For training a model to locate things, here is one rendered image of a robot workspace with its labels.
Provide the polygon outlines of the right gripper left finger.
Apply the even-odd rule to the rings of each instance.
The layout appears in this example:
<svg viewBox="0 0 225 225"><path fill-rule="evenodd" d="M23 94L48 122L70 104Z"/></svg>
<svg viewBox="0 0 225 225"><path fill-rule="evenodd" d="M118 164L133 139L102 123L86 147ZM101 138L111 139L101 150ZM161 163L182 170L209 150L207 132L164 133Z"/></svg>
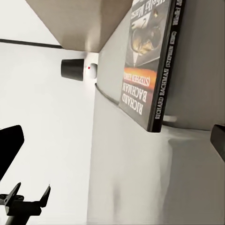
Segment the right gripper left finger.
<svg viewBox="0 0 225 225"><path fill-rule="evenodd" d="M20 125L0 130L0 181L24 143Z"/></svg>

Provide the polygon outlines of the hardback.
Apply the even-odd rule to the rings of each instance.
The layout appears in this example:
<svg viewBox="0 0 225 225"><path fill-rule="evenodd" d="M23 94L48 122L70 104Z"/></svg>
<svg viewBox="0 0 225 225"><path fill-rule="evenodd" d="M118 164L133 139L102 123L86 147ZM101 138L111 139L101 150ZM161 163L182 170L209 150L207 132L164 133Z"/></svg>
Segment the hardback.
<svg viewBox="0 0 225 225"><path fill-rule="evenodd" d="M187 0L133 0L119 108L160 133Z"/></svg>

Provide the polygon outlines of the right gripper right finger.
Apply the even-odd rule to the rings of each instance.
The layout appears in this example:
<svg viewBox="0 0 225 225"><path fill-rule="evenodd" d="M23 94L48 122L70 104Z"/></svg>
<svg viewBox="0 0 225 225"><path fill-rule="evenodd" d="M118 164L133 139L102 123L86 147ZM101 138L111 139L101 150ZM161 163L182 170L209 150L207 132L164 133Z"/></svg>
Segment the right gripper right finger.
<svg viewBox="0 0 225 225"><path fill-rule="evenodd" d="M220 157L225 162L225 127L221 125L214 125L211 136L210 142L220 155Z"/></svg>

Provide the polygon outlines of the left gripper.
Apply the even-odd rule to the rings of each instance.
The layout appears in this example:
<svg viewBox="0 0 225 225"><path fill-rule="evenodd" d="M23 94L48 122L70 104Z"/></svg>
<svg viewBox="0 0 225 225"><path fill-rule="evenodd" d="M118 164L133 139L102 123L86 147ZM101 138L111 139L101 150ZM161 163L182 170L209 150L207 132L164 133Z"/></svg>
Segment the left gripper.
<svg viewBox="0 0 225 225"><path fill-rule="evenodd" d="M6 214L9 216L5 225L26 225L30 216L40 216L41 208L47 205L51 191L50 186L47 187L40 201L14 201L20 186L21 183L18 183L4 200Z"/></svg>

